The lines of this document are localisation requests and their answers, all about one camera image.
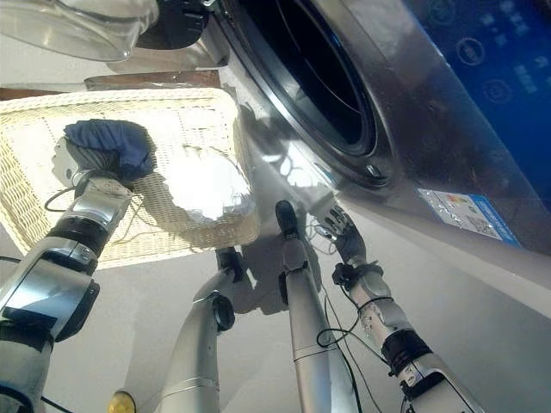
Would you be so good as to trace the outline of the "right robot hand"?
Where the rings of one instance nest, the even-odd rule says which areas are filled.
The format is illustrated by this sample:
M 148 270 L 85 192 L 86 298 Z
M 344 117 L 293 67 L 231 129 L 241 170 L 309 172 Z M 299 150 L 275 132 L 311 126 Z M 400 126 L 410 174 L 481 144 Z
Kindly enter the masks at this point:
M 366 245 L 362 235 L 341 206 L 334 205 L 330 208 L 321 224 L 331 235 L 344 263 L 359 266 L 367 262 Z

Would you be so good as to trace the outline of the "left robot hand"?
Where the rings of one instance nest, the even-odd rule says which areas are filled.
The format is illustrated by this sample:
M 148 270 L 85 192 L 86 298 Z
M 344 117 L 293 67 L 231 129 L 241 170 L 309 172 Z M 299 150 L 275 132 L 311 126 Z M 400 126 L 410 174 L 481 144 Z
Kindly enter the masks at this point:
M 53 175 L 66 187 L 76 187 L 82 180 L 100 176 L 118 179 L 118 155 L 114 151 L 85 148 L 66 136 L 54 146 Z

